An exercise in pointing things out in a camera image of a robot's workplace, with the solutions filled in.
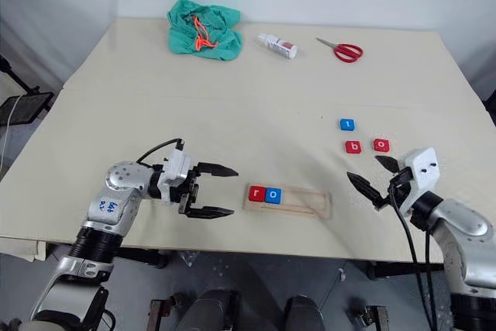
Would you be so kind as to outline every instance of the white cable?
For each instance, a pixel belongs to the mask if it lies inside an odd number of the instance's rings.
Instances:
[[[14,110],[16,109],[17,102],[21,99],[22,96],[19,96],[15,102],[14,106],[12,107],[12,110],[10,111],[9,118],[7,119],[7,129],[5,130],[5,138],[3,140],[3,148],[2,148],[2,160],[0,160],[0,175],[2,175],[2,168],[3,168],[3,156],[5,155],[5,147],[7,146],[7,136],[9,135],[9,126],[10,126],[10,119],[12,118],[12,114]]]

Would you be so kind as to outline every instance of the orange string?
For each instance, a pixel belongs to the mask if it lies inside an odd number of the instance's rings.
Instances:
[[[196,50],[200,50],[203,46],[215,48],[219,44],[216,42],[215,44],[210,43],[210,36],[208,35],[207,29],[202,25],[197,16],[193,16],[193,21],[195,23],[195,29],[198,33],[195,41]]]

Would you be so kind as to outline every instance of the white bottle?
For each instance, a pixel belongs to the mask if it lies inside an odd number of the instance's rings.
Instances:
[[[275,35],[258,34],[257,39],[269,50],[273,50],[274,52],[282,54],[287,58],[294,58],[296,56],[296,52],[298,52],[297,46],[287,42],[286,40],[282,40]]]

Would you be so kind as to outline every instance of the red scissors handle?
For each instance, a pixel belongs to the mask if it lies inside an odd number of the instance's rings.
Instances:
[[[343,62],[355,62],[363,55],[363,50],[353,44],[338,44],[334,54]]]

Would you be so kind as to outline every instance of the green cloth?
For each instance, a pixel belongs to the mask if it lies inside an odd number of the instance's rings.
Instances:
[[[198,32],[193,23],[193,16],[208,30],[210,43],[219,45],[215,48],[203,46],[195,49]],[[234,60],[241,52],[241,34],[230,27],[239,21],[239,11],[220,5],[199,5],[189,0],[178,0],[167,17],[170,22],[169,47],[174,53],[192,53],[196,56],[215,58],[217,60]]]

